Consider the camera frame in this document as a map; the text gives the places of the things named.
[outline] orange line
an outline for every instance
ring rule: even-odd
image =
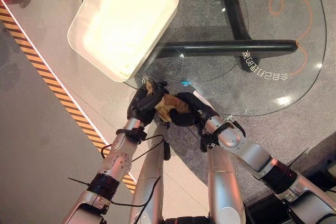
[[[305,58],[305,59],[304,59],[305,61],[303,62],[302,66],[301,66],[297,71],[295,71],[294,73],[291,73],[291,74],[290,74],[291,76],[293,76],[293,75],[295,75],[295,74],[301,72],[302,69],[305,67],[305,65],[306,65],[306,63],[307,63],[307,60],[308,60],[308,54],[307,54],[307,52],[305,51],[305,49],[299,45],[299,40],[303,39],[303,38],[308,34],[308,32],[309,32],[309,30],[310,30],[310,28],[311,28],[311,24],[312,24],[312,22],[313,22],[313,13],[312,13],[312,10],[311,10],[311,7],[310,7],[309,2],[308,2],[307,0],[303,0],[303,1],[304,1],[304,2],[306,3],[306,5],[307,5],[308,11],[309,11],[309,15],[310,15],[310,19],[309,19],[309,25],[308,25],[308,27],[307,27],[307,30],[306,30],[306,31],[305,31],[305,32],[304,32],[298,39],[296,39],[296,45],[297,45],[298,48],[303,52],[303,54],[304,54],[304,56],[305,56],[305,57],[304,57],[304,58]],[[272,15],[278,15],[278,14],[280,14],[280,13],[283,11],[284,6],[285,6],[284,0],[281,0],[281,9],[280,9],[278,12],[274,12],[274,11],[273,11],[272,3],[273,3],[273,0],[269,0],[269,2],[268,2],[269,12],[270,12]]]

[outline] silver robotic arm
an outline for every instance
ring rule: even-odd
[[[124,130],[131,132],[142,129],[140,120],[130,118]],[[85,190],[70,212],[63,220],[63,224],[105,224],[103,215],[110,206],[110,201],[117,191],[122,178],[130,171],[132,156],[138,143],[125,133],[117,134],[108,156],[102,162],[95,178]]]
[[[247,140],[243,132],[228,121],[235,122],[231,116],[225,120],[211,116],[205,128],[216,144],[245,163],[256,179],[262,180],[288,205],[289,214],[296,223],[336,223],[336,203],[325,192]]]

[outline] plastic bin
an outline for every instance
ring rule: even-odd
[[[70,46],[117,82],[133,76],[177,11],[179,0],[84,0]]]

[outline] yellow and black stripe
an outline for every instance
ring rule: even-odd
[[[104,141],[99,134],[95,131],[91,123],[86,119],[83,113],[79,110],[77,105],[73,102],[67,91],[61,86],[55,75],[50,71],[49,67],[45,65],[44,61],[31,46],[26,36],[22,33],[19,26],[16,24],[6,7],[0,2],[0,20],[7,28],[9,33],[15,39],[16,43],[21,47],[22,52],[26,55],[31,64],[35,67],[37,72],[47,83],[55,96],[59,99],[60,103],[65,107],[68,113],[76,121],[76,123],[85,132],[86,136],[91,140],[98,151],[105,146]],[[109,154],[109,150],[103,151],[105,154]],[[122,180],[129,188],[131,193],[134,194],[136,182],[130,175],[126,175]]]

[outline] blue light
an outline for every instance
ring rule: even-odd
[[[181,81],[181,84],[185,87],[188,87],[189,85],[193,84],[192,82],[190,81]]]

